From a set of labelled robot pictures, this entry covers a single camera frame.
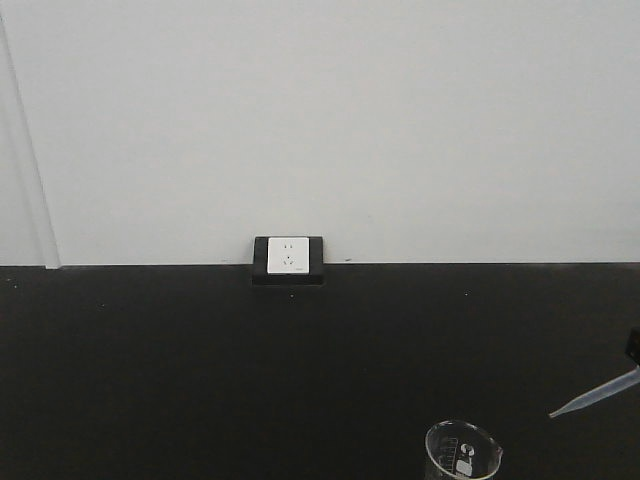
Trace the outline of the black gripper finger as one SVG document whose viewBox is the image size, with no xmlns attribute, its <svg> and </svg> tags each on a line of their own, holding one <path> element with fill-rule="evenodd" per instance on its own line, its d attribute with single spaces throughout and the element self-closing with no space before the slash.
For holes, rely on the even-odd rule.
<svg viewBox="0 0 640 480">
<path fill-rule="evenodd" d="M 640 328 L 639 327 L 633 327 L 630 330 L 626 347 L 625 347 L 625 354 L 633 361 L 640 361 Z"/>
</svg>

